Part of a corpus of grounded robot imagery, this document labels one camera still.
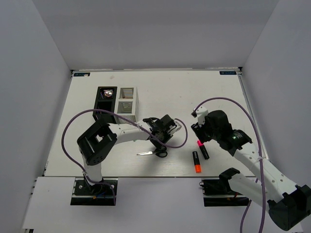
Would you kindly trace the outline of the pink capped black highlighter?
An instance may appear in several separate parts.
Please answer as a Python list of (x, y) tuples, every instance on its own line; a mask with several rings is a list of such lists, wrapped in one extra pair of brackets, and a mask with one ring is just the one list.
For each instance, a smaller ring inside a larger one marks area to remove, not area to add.
[(197, 141), (197, 144), (198, 144), (198, 146), (199, 146), (199, 149), (200, 149), (200, 151), (201, 151), (201, 153), (202, 153), (204, 159), (205, 159), (205, 160), (208, 160), (208, 159), (209, 159), (209, 154), (208, 154), (208, 152), (207, 152), (207, 149), (206, 149), (205, 145), (204, 145), (203, 143), (201, 143), (200, 140)]

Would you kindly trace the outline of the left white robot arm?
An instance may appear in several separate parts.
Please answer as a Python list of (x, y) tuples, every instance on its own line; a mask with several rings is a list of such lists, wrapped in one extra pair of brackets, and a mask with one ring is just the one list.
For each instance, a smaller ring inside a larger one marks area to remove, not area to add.
[(103, 190), (101, 162), (115, 145), (136, 140), (150, 141), (155, 149), (138, 155), (154, 154), (166, 157), (168, 154), (166, 143), (181, 128), (181, 125), (169, 115), (161, 119), (145, 118), (137, 124), (138, 127), (129, 123), (112, 124), (99, 119), (77, 139), (86, 171), (84, 175), (86, 188), (92, 194), (98, 194)]

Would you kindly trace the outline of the black handled scissors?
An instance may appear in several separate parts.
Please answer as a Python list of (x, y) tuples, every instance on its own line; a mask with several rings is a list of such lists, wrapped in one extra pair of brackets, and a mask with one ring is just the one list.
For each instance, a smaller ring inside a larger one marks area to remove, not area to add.
[(146, 151), (138, 153), (137, 156), (145, 156), (145, 155), (156, 155), (157, 157), (164, 158), (168, 155), (166, 150), (154, 150), (154, 151)]

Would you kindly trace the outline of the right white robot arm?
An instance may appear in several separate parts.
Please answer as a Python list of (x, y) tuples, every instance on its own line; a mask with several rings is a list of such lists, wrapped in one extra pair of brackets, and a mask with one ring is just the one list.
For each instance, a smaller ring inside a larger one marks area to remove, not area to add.
[(216, 141), (233, 158), (256, 176), (258, 183), (246, 178), (239, 170), (229, 168), (219, 175), (224, 193), (238, 192), (266, 211), (282, 230), (288, 231), (311, 214), (311, 189), (299, 186), (259, 153), (252, 139), (242, 130), (233, 129), (222, 110), (194, 110), (197, 119), (191, 129), (199, 141)]

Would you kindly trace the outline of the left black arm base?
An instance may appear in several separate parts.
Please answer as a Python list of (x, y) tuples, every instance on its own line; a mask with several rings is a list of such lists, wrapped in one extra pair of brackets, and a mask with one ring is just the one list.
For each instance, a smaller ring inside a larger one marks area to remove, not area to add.
[(109, 186), (103, 184), (90, 185), (84, 178), (75, 179), (70, 204), (72, 206), (115, 206), (117, 198), (118, 180), (105, 180)]

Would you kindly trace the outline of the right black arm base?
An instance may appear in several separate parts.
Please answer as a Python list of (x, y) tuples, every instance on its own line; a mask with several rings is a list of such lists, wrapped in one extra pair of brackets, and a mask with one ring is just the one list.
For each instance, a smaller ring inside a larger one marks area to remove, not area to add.
[(205, 207), (238, 207), (247, 206), (249, 198), (244, 195), (227, 191), (219, 179), (205, 179), (199, 182), (203, 191)]

